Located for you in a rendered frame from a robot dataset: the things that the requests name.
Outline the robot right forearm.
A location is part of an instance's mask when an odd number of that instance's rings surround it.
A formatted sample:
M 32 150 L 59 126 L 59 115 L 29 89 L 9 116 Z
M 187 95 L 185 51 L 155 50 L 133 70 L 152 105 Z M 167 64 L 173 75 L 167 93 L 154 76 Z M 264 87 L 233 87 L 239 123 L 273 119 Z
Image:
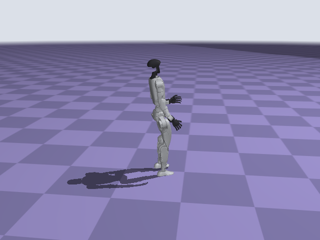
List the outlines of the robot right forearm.
M 163 111 L 164 116 L 169 119 L 170 121 L 172 121 L 174 118 L 171 116 L 171 114 L 169 113 L 168 107 L 166 106 L 166 103 L 164 100 L 161 100 L 159 102 L 160 108 Z

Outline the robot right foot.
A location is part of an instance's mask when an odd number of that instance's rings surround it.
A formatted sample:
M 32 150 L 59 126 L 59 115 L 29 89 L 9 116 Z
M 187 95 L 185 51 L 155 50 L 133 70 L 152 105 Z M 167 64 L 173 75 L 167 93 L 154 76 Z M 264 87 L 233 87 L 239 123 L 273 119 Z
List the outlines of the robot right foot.
M 173 171 L 168 171 L 168 170 L 165 170 L 165 172 L 162 172 L 162 170 L 159 170 L 157 172 L 157 176 L 161 177 L 161 176 L 169 176 L 169 175 L 173 175 L 174 172 Z

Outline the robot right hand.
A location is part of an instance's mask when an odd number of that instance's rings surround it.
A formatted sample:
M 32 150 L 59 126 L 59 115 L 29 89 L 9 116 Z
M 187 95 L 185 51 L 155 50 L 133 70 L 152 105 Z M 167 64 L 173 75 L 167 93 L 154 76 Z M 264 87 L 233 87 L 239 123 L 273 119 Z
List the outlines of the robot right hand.
M 172 116 L 173 117 L 173 116 Z M 168 119 L 169 120 L 169 119 Z M 169 120 L 170 121 L 170 120 Z M 175 127 L 176 131 L 181 129 L 182 125 L 179 122 L 182 122 L 181 120 L 177 120 L 173 117 L 173 120 L 170 121 L 172 125 Z M 181 125 L 181 126 L 180 126 Z M 179 127 L 178 127 L 179 126 Z M 177 129 L 178 128 L 178 129 Z

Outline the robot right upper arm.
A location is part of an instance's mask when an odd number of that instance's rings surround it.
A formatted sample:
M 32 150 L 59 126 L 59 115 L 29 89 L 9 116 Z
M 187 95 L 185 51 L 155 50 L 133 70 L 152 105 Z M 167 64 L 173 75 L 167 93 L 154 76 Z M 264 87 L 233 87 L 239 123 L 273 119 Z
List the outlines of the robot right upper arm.
M 167 103 L 167 101 L 165 99 L 163 99 L 163 95 L 164 95 L 164 83 L 161 80 L 155 80 L 155 88 L 157 91 L 157 98 L 158 98 L 158 103 L 160 104 L 160 101 L 163 100 L 165 101 L 165 104 Z

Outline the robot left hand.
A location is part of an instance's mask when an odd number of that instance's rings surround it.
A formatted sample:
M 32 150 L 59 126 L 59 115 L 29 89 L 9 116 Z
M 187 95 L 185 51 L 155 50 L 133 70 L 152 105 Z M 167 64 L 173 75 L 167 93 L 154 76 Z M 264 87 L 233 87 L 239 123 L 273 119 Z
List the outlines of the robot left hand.
M 177 97 L 176 97 L 177 96 Z M 174 104 L 174 103 L 180 103 L 181 102 L 178 102 L 178 101 L 181 101 L 181 96 L 178 96 L 178 95 L 174 95 L 173 97 L 171 97 L 170 99 L 166 99 L 166 101 L 169 101 L 169 104 Z

